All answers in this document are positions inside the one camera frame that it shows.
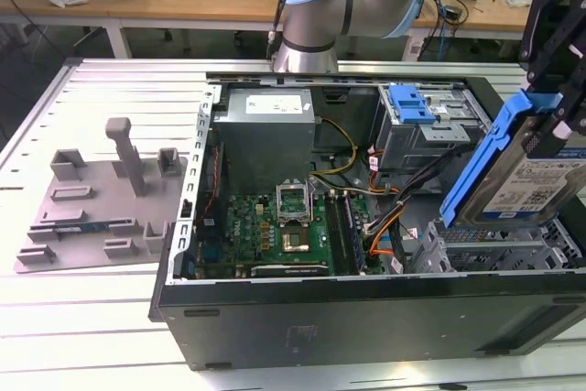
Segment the gray 3d printed tray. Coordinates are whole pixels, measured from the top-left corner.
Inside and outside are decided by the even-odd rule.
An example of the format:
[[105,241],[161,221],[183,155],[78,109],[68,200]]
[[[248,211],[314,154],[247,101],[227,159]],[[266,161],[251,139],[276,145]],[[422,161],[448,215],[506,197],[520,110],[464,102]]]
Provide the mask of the gray 3d printed tray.
[[187,160],[174,148],[140,159],[130,126],[127,118],[106,125],[119,161],[55,153],[55,177],[16,257],[17,273],[158,262],[173,234]]

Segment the gray post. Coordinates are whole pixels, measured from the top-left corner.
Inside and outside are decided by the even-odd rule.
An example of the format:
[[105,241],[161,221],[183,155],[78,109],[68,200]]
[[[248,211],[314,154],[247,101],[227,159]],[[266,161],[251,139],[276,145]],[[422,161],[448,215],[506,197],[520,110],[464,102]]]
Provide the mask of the gray post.
[[106,136],[116,143],[116,152],[130,179],[130,184],[137,197],[145,195],[143,164],[136,149],[130,143],[130,120],[128,118],[110,118],[106,123]]

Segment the wooden desk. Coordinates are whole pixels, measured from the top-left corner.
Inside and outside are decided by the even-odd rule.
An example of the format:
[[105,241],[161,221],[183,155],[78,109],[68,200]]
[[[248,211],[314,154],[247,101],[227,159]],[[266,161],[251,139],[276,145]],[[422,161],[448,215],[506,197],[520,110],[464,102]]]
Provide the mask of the wooden desk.
[[[40,25],[105,27],[114,55],[129,58],[125,27],[178,29],[268,30],[277,0],[89,0],[85,5],[61,9],[46,0],[15,0]],[[467,22],[460,37],[519,39],[528,8],[509,8],[503,0],[466,1]],[[436,23],[436,8],[426,1],[421,17],[408,33],[406,54],[412,60],[417,47]],[[0,22],[26,23],[9,0],[0,0]]]

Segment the blue connector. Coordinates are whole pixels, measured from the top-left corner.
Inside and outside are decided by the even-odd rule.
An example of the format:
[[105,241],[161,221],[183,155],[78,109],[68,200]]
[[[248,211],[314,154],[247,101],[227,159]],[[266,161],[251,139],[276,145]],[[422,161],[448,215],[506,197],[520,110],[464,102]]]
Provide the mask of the blue connector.
[[388,94],[402,124],[433,124],[436,121],[415,86],[392,85],[388,87]]

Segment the floor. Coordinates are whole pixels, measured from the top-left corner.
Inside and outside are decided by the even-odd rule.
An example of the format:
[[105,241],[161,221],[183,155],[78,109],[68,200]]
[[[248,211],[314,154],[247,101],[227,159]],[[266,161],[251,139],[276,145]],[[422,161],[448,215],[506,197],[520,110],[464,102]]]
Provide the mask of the floor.
[[[158,29],[127,29],[133,56],[146,59],[194,58],[194,59],[262,59],[266,53],[266,33],[244,32],[242,46],[234,45],[230,31],[190,31],[191,52],[184,55],[179,31],[171,30],[172,41],[166,41],[164,32]],[[28,44],[23,48],[0,52],[0,148],[16,131],[38,97],[44,92],[62,63],[61,56],[33,28],[27,30]],[[49,27],[46,35],[61,52],[70,56],[72,47],[83,34],[80,27]],[[437,59],[440,47],[435,38],[421,58]],[[361,38],[356,60],[401,60],[405,47],[404,38],[380,40]],[[338,58],[348,58],[348,38],[337,42]],[[498,57],[499,46],[491,40],[479,42],[454,39],[445,61],[505,62]],[[111,58],[113,56],[107,36],[102,34],[81,49],[85,58]]]

